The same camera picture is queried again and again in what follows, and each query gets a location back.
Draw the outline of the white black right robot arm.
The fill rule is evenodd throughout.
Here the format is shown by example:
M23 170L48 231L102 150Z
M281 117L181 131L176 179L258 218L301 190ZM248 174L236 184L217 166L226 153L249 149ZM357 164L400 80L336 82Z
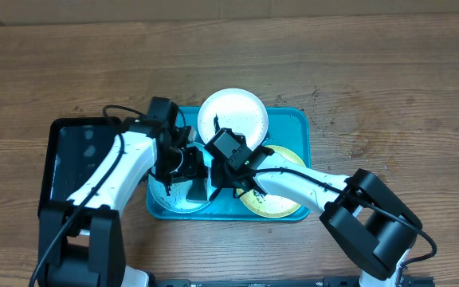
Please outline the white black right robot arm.
M330 175L286 159L270 147L250 149L245 137L220 129L206 144L212 184L280 196L320 212L320 221L363 271L362 286L397 286L406 255L422 230L420 219L375 174Z

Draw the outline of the white round plate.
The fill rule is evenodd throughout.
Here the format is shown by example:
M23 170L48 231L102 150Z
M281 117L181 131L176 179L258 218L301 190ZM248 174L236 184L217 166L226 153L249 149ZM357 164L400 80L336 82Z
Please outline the white round plate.
M261 100L249 91L226 88L209 96L198 112L198 134L207 144L216 134L216 127L230 128L245 136L254 150L265 139L269 117Z

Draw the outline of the light blue round plate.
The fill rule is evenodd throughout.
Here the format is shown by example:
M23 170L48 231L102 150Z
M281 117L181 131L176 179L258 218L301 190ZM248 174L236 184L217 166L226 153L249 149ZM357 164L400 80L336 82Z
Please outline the light blue round plate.
M208 199L215 192L216 187L212 185L211 182L211 162L213 156L210 155L205 149L202 143L191 143L189 147L196 147L203 154L203 161L207 167L208 177L207 177L207 196ZM165 186L150 177L148 180L148 190L151 192L151 197L163 208L168 211L172 211L180 214L189 214L199 211L202 208L208 206L210 202L187 202L186 193L188 192L190 186L192 185L192 180L187 180L181 183L173 183L171 185L170 194L167 195Z

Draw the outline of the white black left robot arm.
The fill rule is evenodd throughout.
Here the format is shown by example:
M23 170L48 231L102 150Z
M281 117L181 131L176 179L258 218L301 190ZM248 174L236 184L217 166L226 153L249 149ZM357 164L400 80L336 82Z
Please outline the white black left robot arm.
M148 273L128 266L120 216L140 180L151 176L169 189L208 177L195 131L176 126L182 110L155 97L147 113L117 123L113 145L91 177L64 202L42 203L37 265L31 286L147 286Z

